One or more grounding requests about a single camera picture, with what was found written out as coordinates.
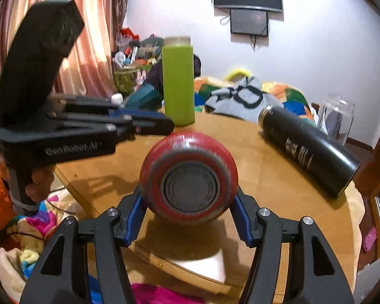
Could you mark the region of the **person's left hand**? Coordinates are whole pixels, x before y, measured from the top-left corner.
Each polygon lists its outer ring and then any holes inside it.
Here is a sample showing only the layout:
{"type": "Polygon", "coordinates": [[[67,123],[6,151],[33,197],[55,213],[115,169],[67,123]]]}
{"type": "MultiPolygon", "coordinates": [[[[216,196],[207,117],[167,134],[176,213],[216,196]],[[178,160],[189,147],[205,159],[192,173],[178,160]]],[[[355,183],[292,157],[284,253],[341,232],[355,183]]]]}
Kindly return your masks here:
{"type": "MultiPolygon", "coordinates": [[[[35,168],[31,174],[31,182],[25,187],[26,195],[36,203],[48,198],[50,187],[54,180],[55,165],[35,168]]],[[[9,170],[5,159],[0,153],[0,177],[5,189],[9,184],[9,170]]]]}

